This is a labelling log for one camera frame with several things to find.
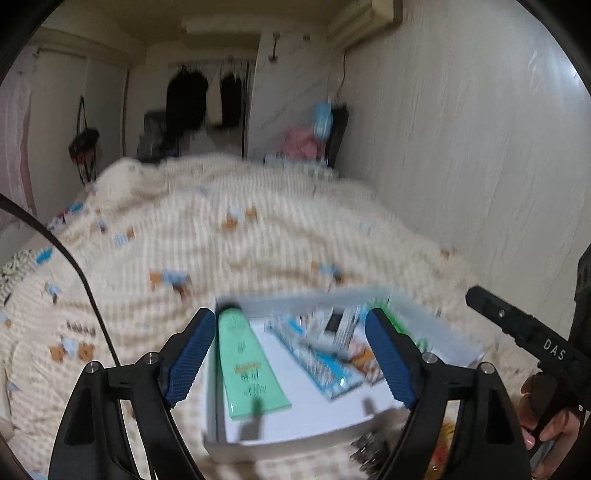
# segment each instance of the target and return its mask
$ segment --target bed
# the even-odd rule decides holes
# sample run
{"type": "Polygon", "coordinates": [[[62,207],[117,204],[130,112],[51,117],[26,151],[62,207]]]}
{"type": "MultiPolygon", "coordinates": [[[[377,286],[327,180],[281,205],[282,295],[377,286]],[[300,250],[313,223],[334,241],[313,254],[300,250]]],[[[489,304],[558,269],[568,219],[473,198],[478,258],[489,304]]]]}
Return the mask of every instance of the bed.
{"type": "MultiPolygon", "coordinates": [[[[363,184],[325,181],[264,168],[228,155],[166,161],[158,167],[123,158],[97,180],[60,235],[85,272],[122,364],[135,362],[182,330],[199,307],[229,293],[396,285],[441,315],[499,364],[518,392],[533,364],[499,341],[463,296],[476,282],[458,255],[404,226],[363,184]],[[319,264],[338,266],[342,278],[319,264]],[[187,278],[186,291],[167,283],[187,278]]],[[[83,286],[59,254],[41,264],[21,258],[21,274],[0,325],[15,436],[10,447],[31,471],[47,474],[70,392],[91,359],[112,366],[83,286]]],[[[364,478],[348,445],[254,466],[215,465],[199,425],[202,374],[173,410],[179,431],[207,478],[364,478]]],[[[149,478],[137,427],[124,406],[132,450],[149,478]]]]}

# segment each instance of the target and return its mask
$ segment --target air conditioner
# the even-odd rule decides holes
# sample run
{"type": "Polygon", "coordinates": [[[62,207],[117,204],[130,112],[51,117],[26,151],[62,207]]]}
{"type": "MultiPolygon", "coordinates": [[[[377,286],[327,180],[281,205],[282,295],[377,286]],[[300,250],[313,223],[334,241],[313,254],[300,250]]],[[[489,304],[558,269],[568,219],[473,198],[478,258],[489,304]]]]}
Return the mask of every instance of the air conditioner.
{"type": "Polygon", "coordinates": [[[402,0],[355,0],[330,23],[328,39],[346,49],[402,21],[402,0]]]}

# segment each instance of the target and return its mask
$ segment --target power cord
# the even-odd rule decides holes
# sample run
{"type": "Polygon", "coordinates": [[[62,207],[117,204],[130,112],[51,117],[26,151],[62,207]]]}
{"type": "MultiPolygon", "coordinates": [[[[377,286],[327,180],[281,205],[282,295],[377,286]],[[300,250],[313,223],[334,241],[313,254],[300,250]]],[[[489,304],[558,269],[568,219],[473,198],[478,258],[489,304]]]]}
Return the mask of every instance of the power cord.
{"type": "Polygon", "coordinates": [[[88,285],[88,281],[87,281],[84,273],[82,273],[82,269],[80,268],[80,266],[78,265],[76,260],[74,260],[74,257],[69,253],[69,251],[66,249],[66,247],[64,247],[61,244],[61,242],[57,239],[57,237],[55,235],[53,235],[53,233],[51,233],[39,220],[37,220],[35,217],[33,217],[33,215],[27,213],[23,208],[19,207],[16,203],[9,200],[7,197],[2,195],[1,193],[0,193],[0,209],[14,215],[19,220],[22,220],[27,225],[32,227],[33,230],[42,234],[45,238],[47,238],[51,242],[51,244],[54,247],[56,247],[61,252],[62,255],[64,255],[64,257],[66,257],[66,260],[68,260],[68,262],[72,265],[72,267],[74,267],[74,270],[76,270],[76,273],[78,273],[78,276],[82,280],[82,284],[84,285],[84,289],[86,290],[86,294],[88,295],[88,299],[90,300],[90,305],[92,306],[92,310],[94,311],[97,320],[99,321],[100,329],[103,332],[103,336],[105,337],[105,340],[106,340],[107,345],[109,347],[109,351],[111,352],[111,356],[113,357],[113,361],[115,362],[116,366],[120,367],[121,363],[119,362],[119,358],[117,357],[117,353],[115,352],[115,348],[113,347],[113,342],[111,342],[111,337],[109,336],[109,332],[107,332],[107,328],[105,326],[105,322],[103,321],[103,317],[100,315],[98,306],[96,306],[95,298],[92,295],[92,292],[90,290],[90,286],[88,285]]]}
{"type": "Polygon", "coordinates": [[[343,52],[343,79],[340,81],[339,89],[336,91],[335,102],[338,103],[340,99],[340,91],[343,89],[343,85],[345,84],[345,78],[347,77],[347,50],[343,52]]]}

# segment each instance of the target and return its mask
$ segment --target ceiling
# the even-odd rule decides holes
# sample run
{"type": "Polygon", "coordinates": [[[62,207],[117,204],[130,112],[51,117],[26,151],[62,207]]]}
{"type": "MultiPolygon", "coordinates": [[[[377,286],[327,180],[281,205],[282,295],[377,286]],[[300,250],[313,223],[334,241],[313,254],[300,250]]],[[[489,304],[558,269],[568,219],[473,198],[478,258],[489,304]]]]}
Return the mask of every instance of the ceiling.
{"type": "MultiPolygon", "coordinates": [[[[89,0],[72,0],[89,4],[89,0]]],[[[316,24],[328,22],[351,0],[92,0],[120,28],[148,45],[179,37],[180,20],[198,15],[274,15],[316,24]]]]}

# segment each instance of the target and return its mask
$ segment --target white box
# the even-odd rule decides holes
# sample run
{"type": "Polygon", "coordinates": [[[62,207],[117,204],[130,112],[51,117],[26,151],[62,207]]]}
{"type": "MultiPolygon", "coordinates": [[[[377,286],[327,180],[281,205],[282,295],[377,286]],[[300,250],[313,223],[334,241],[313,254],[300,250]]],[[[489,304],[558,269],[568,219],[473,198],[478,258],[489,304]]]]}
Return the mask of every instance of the white box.
{"type": "MultiPolygon", "coordinates": [[[[443,335],[449,340],[449,348],[432,342],[434,346],[437,343],[438,348],[433,350],[444,362],[465,367],[482,356],[466,339],[452,333],[405,294],[390,288],[343,288],[330,293],[220,298],[217,305],[238,304],[251,321],[292,407],[265,414],[258,420],[232,420],[217,360],[217,339],[214,340],[205,363],[206,424],[203,426],[204,446],[212,459],[218,463],[255,462],[331,447],[377,429],[391,409],[403,408],[402,402],[392,397],[385,381],[373,387],[363,384],[332,401],[327,400],[283,343],[272,332],[265,331],[265,324],[272,317],[299,317],[318,307],[355,307],[376,299],[388,302],[406,327],[417,322],[421,334],[425,329],[434,329],[438,338],[443,335]]],[[[362,332],[363,329],[358,328],[356,336],[363,335],[362,332]]]]}

